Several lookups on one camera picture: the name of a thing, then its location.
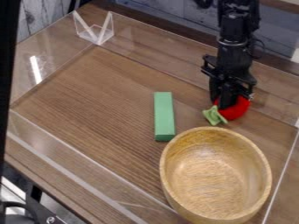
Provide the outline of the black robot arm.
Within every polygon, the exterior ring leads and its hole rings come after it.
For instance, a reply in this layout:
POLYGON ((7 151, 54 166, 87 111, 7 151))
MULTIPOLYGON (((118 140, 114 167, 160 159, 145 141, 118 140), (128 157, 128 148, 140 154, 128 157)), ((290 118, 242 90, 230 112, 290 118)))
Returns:
POLYGON ((249 72, 254 58, 253 32, 258 29, 257 0, 218 0, 217 55, 202 56, 201 72, 209 77, 209 99, 218 109, 250 99, 257 80, 249 72))

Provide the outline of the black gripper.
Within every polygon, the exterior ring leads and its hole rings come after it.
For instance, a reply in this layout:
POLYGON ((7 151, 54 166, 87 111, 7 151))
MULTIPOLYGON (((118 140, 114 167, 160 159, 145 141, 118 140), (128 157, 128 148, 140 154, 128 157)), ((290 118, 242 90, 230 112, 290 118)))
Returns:
POLYGON ((252 66, 250 43, 218 40, 217 55, 202 55, 201 72, 209 77, 209 99, 218 100, 218 108, 226 109, 237 101, 238 94, 250 94, 257 80, 249 72, 252 66))

